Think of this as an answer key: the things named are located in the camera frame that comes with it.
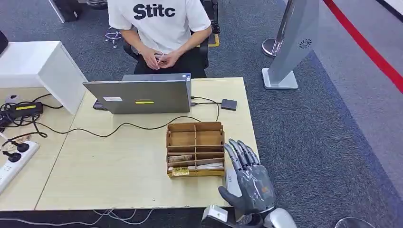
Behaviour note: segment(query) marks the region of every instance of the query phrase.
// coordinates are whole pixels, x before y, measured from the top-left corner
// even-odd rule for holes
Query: white robot part
[[[270,68],[262,69],[266,89],[298,88],[292,70],[317,42],[318,16],[319,0],[288,0],[276,39],[276,57]]]
[[[291,215],[283,208],[277,208],[268,214],[263,226],[267,228],[297,228]]]

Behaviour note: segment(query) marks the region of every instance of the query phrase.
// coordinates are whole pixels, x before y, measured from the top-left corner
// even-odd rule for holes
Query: plug
[[[23,153],[29,149],[29,145],[26,143],[17,143],[15,141],[11,141],[11,144],[17,147],[17,151]]]
[[[10,162],[18,162],[21,159],[21,154],[19,153],[9,153],[7,151],[3,151],[3,154],[9,157]]]

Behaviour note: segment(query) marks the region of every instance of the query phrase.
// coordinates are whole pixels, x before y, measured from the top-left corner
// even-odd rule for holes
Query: robotic finger
[[[245,154],[243,153],[242,149],[238,146],[237,142],[233,139],[229,139],[228,141],[230,142],[231,146],[234,148],[235,152],[237,153],[240,163],[242,165],[242,168],[245,168],[245,166],[249,166],[250,163],[246,159]]]
[[[257,157],[257,155],[255,154],[255,152],[252,150],[252,148],[250,148],[249,146],[246,146],[246,148],[249,150],[249,152],[252,154],[253,160],[255,162],[256,165],[260,165],[260,161],[259,158]]]
[[[248,158],[248,161],[251,165],[256,164],[255,160],[253,159],[253,156],[251,154],[251,152],[248,150],[248,148],[246,147],[246,145],[241,141],[238,140],[238,145],[240,146],[241,150],[243,151],[243,153],[246,155],[246,157]]]
[[[236,153],[234,152],[234,150],[232,149],[232,147],[225,143],[224,144],[224,149],[230,155],[230,158],[231,158],[231,161],[232,161],[232,165],[234,166],[234,169],[236,171],[242,170],[242,165],[241,165],[240,161],[238,160],[238,157],[237,157]]]

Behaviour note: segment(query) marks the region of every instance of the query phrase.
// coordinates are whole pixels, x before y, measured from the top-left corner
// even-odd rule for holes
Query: person's hand
[[[158,66],[161,68],[173,67],[181,55],[179,51],[173,51],[166,56],[161,56]]]
[[[139,53],[143,56],[147,66],[153,70],[159,70],[157,59],[155,58],[155,54],[162,55],[161,52],[156,51],[152,48],[144,46],[141,50],[138,50]]]
[[[220,195],[244,215],[273,209],[276,196],[266,168],[260,164],[253,150],[242,141],[229,141],[233,149],[226,143],[224,148],[230,155],[242,196],[232,195],[223,186],[218,188]]]

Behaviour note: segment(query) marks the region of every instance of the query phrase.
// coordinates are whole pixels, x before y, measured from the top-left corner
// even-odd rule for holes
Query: desk surface
[[[9,95],[19,95],[20,101],[31,101],[49,92],[44,88],[2,88],[0,89],[0,104]],[[59,106],[60,103],[52,96],[44,97],[40,101],[44,104]],[[50,109],[44,107],[44,113],[39,122],[48,124],[55,129],[67,131],[72,122],[73,115],[66,109]],[[42,194],[43,188],[48,180],[56,158],[60,152],[66,135],[60,135],[38,126],[39,130],[48,134],[48,138],[33,135],[31,140],[40,144],[40,149],[19,172],[8,187],[0,194],[0,210],[34,210]],[[14,137],[23,133],[34,132],[33,125],[7,128],[5,134]],[[7,157],[0,155],[0,166],[7,160]]]
[[[220,110],[219,121],[227,139],[242,139],[257,151],[242,78],[192,80],[192,95],[218,102],[223,98],[237,100],[237,111]],[[124,122],[153,127],[178,116],[112,115],[94,110],[94,101],[87,92],[72,128],[109,134]],[[214,121],[216,114],[217,106],[207,104],[192,107],[186,115]],[[184,118],[178,122],[191,121]],[[168,177],[165,132],[166,128],[146,131],[123,126],[108,138],[81,131],[69,133],[36,210],[227,206],[217,190],[225,184],[222,177]],[[228,157],[226,165],[231,165]]]

